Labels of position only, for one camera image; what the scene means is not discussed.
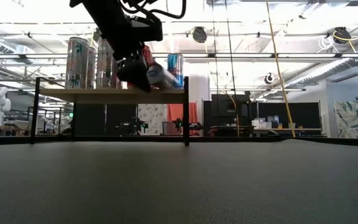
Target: gray table surface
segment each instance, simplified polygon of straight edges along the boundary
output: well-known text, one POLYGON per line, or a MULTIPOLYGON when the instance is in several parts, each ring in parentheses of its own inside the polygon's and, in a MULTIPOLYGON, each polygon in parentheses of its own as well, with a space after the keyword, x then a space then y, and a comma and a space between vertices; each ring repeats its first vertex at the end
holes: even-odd
POLYGON ((358 147, 0 146, 0 223, 358 223, 358 147))

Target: ceiling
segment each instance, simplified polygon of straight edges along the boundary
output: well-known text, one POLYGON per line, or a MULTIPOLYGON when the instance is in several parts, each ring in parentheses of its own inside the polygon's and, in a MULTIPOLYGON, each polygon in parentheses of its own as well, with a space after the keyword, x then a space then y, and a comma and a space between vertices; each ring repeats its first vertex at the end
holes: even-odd
MULTIPOLYGON (((7 43, 25 45, 34 53, 66 53, 65 44, 70 37, 80 36, 90 39, 96 28, 82 4, 70 8, 68 3, 69 0, 0 0, 0 38, 7 43)), ((351 32, 352 38, 358 37, 358 6, 345 7, 344 3, 307 4, 306 2, 271 3, 269 6, 277 52, 331 52, 333 48, 322 50, 319 41, 327 32, 338 26, 346 27, 351 32)), ((147 8, 164 11, 168 9, 171 13, 179 14, 181 1, 159 0, 147 8)), ((156 15, 163 21, 164 40, 147 43, 154 53, 273 52, 264 2, 229 4, 227 8, 218 4, 212 8, 205 0, 187 0, 186 16, 180 20, 156 15), (207 30, 206 44, 198 44, 190 35, 186 35, 195 26, 203 26, 207 30)), ((334 46, 340 52, 350 48, 348 44, 334 44, 334 46)), ((65 62, 61 60, 58 63, 62 65, 42 67, 39 72, 43 75, 64 78, 65 62)), ((219 86, 228 88, 232 86, 232 73, 235 76, 236 86, 248 87, 259 87, 264 84, 263 77, 266 74, 277 73, 274 62, 258 60, 235 61, 233 65, 231 62, 218 61, 218 64, 207 62, 201 66, 197 61, 187 60, 185 66, 188 65, 187 63, 200 65, 199 69, 207 70, 207 73, 214 75, 218 70, 218 79, 215 81, 218 81, 219 86)), ((280 69, 284 75, 294 74, 311 65, 313 63, 282 62, 280 69)), ((23 72, 23 68, 7 68, 15 72, 23 72)), ((29 71, 36 69, 38 67, 29 67, 29 71)), ((191 75, 192 71, 194 69, 191 71, 189 69, 186 75, 191 75)), ((216 87, 215 82, 211 81, 211 87, 216 87)))

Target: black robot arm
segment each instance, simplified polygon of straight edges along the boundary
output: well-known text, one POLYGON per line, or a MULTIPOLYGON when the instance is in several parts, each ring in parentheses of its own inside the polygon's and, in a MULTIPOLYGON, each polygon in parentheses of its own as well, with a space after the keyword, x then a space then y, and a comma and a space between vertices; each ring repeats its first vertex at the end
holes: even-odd
POLYGON ((151 91, 149 81, 146 77, 147 64, 142 55, 144 42, 161 41, 162 23, 154 13, 162 13, 177 19, 182 18, 186 11, 186 0, 183 0, 182 13, 179 16, 162 12, 159 10, 148 11, 144 6, 158 0, 71 0, 70 7, 82 3, 89 12, 96 25, 98 25, 102 38, 106 39, 114 51, 114 58, 119 62, 118 78, 129 82, 144 91, 151 91), (124 3, 128 3, 135 10, 126 9, 124 3), (129 17, 124 13, 141 12, 146 15, 142 17, 129 17))

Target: shelf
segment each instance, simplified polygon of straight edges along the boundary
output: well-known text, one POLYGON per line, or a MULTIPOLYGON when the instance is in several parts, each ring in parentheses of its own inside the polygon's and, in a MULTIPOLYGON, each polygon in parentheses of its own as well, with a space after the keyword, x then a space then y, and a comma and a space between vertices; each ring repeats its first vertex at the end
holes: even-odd
POLYGON ((141 90, 115 90, 110 88, 82 89, 41 89, 40 94, 56 97, 71 103, 85 104, 165 104, 183 103, 184 90, 152 90, 145 93, 141 90))

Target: patterned panel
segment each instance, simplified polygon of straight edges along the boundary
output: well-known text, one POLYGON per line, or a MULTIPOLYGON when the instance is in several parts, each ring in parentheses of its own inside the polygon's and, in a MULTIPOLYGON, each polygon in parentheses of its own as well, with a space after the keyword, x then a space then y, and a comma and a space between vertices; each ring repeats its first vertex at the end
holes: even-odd
POLYGON ((167 121, 168 106, 143 104, 138 107, 138 115, 140 120, 146 121, 149 128, 141 135, 160 135, 162 134, 162 122, 167 121))
POLYGON ((334 101, 338 136, 340 138, 358 138, 358 100, 334 101))

